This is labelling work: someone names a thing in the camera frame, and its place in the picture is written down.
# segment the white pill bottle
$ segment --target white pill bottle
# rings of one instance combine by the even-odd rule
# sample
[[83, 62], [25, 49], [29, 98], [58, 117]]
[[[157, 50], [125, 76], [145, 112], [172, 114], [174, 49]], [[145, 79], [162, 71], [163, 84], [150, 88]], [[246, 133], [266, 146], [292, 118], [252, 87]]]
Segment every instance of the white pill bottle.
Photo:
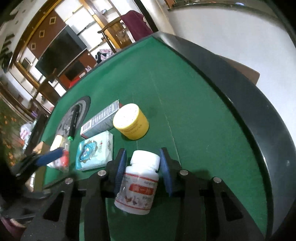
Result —
[[128, 213], [145, 215], [150, 212], [159, 176], [160, 157], [152, 152], [133, 152], [131, 166], [126, 167], [114, 204]]

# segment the yellow jar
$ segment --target yellow jar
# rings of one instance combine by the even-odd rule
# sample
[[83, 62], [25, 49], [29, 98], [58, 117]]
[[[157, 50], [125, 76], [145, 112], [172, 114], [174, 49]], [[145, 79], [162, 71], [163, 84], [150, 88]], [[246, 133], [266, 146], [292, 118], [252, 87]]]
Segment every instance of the yellow jar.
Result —
[[113, 125], [131, 140], [140, 139], [149, 129], [146, 116], [139, 106], [133, 103], [126, 104], [117, 111], [113, 119]]

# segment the bottle label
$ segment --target bottle label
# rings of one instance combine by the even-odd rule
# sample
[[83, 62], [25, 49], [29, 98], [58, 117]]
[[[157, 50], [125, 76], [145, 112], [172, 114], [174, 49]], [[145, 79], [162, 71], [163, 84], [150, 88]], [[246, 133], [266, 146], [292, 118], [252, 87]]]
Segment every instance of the bottle label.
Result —
[[131, 208], [150, 210], [157, 183], [151, 178], [125, 173], [115, 201]]

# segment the black marker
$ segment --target black marker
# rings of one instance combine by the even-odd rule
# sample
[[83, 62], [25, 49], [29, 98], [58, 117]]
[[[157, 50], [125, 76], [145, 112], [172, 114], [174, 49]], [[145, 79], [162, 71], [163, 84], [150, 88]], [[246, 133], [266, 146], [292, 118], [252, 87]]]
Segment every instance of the black marker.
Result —
[[68, 135], [68, 140], [70, 140], [70, 141], [72, 141], [75, 136], [76, 124], [77, 124], [78, 115], [79, 115], [79, 109], [80, 109], [80, 106], [78, 104], [76, 106], [74, 106], [74, 112], [73, 112], [69, 135]]

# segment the green felt surface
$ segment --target green felt surface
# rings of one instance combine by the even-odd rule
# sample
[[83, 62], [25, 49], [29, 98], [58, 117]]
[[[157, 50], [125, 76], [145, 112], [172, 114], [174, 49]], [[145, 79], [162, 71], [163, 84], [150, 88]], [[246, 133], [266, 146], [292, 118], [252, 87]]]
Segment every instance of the green felt surface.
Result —
[[[131, 157], [134, 150], [157, 154], [159, 148], [167, 147], [173, 159], [198, 177], [222, 178], [265, 234], [266, 195], [247, 138], [209, 84], [164, 44], [148, 38], [89, 73], [58, 102], [43, 141], [52, 143], [63, 115], [85, 95], [90, 96], [91, 105], [84, 122], [116, 99], [122, 104], [136, 103], [149, 121], [148, 133], [137, 141], [127, 140], [112, 129], [113, 157], [119, 148], [126, 148]], [[80, 179], [97, 171], [75, 170], [76, 151], [82, 140], [78, 133], [70, 146], [70, 171]], [[60, 175], [47, 168], [44, 184]], [[112, 200], [106, 204], [112, 240], [174, 240], [179, 200], [169, 199], [161, 183], [148, 215], [124, 213]]]

